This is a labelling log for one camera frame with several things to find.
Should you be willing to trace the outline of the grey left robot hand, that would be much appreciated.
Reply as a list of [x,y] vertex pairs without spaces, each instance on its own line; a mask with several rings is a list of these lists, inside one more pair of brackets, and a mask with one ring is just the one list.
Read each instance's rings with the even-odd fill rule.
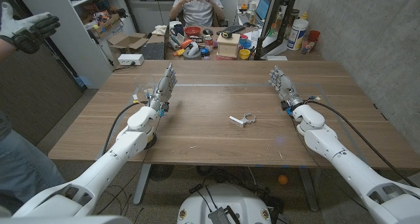
[[171,98],[171,93],[176,83],[176,72],[174,71],[172,63],[170,62],[163,76],[154,87],[148,106],[156,111],[160,110],[161,107]]

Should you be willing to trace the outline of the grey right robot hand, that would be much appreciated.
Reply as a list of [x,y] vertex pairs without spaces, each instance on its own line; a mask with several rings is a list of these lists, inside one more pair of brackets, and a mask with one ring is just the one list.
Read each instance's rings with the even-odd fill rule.
[[277,65],[270,71],[269,76],[268,83],[277,92],[281,100],[282,110],[292,112],[303,104],[303,99],[299,96],[294,83]]

